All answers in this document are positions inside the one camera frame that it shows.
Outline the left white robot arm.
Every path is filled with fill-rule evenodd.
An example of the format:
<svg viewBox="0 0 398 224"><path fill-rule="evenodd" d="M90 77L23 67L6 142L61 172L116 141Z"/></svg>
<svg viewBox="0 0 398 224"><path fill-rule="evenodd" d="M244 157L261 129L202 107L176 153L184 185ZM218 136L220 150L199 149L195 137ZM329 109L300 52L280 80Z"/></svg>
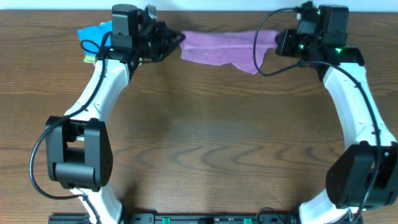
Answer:
<svg viewBox="0 0 398 224"><path fill-rule="evenodd" d="M114 5L111 30L91 49L95 70L86 88L63 116L47 120L41 141L49 178L81 200L88 223L119 223L122 217L109 182L113 154L106 129L119 95L138 66L162 61L184 38L158 20L152 5Z"/></svg>

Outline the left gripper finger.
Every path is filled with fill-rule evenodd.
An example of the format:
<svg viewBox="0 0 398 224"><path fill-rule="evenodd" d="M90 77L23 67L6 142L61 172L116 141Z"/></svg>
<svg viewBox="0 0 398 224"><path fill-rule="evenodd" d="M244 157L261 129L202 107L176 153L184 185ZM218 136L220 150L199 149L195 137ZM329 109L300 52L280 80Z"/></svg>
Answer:
<svg viewBox="0 0 398 224"><path fill-rule="evenodd" d="M186 39L186 35L178 30L167 28L166 33L171 42L183 42Z"/></svg>
<svg viewBox="0 0 398 224"><path fill-rule="evenodd" d="M162 46L160 50L156 53L157 58L155 62L163 61L166 57L168 57L174 50L180 47L180 42L173 42L171 44Z"/></svg>

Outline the purple microfiber cloth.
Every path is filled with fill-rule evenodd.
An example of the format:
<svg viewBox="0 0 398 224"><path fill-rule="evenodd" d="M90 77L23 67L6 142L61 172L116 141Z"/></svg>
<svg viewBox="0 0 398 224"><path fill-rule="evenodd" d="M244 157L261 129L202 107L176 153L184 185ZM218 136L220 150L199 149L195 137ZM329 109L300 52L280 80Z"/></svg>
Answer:
<svg viewBox="0 0 398 224"><path fill-rule="evenodd" d="M276 30L244 32L195 32L185 30L186 39L180 44L181 59L205 65L232 64L254 75L265 53L276 48Z"/></svg>

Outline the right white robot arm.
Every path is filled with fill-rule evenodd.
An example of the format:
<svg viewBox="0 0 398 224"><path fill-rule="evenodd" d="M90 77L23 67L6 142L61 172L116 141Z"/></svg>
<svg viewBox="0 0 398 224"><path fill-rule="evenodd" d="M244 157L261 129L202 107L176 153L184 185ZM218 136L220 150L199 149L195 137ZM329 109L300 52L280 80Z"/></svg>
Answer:
<svg viewBox="0 0 398 224"><path fill-rule="evenodd" d="M377 109L360 50L346 43L348 8L309 1L294 11L298 27L276 37L276 52L317 70L345 141L344 153L326 174L325 189L299 206L299 220L356 223L365 210L397 199L397 139Z"/></svg>

